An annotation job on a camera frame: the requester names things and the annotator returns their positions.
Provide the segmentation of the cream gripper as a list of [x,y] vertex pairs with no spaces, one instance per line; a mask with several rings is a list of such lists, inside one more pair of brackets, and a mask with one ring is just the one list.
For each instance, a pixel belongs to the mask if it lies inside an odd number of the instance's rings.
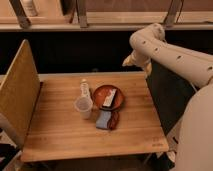
[[152,72],[151,59],[135,50],[133,50],[132,53],[124,59],[122,66],[140,67],[146,73],[146,76],[149,76]]

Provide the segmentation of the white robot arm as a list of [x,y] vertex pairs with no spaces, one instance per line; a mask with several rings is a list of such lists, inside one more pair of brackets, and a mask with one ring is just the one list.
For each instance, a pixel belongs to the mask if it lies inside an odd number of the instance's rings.
[[213,171],[213,55],[168,43],[160,23],[133,32],[129,44],[125,66],[150,76],[156,62],[197,88],[181,116],[173,171]]

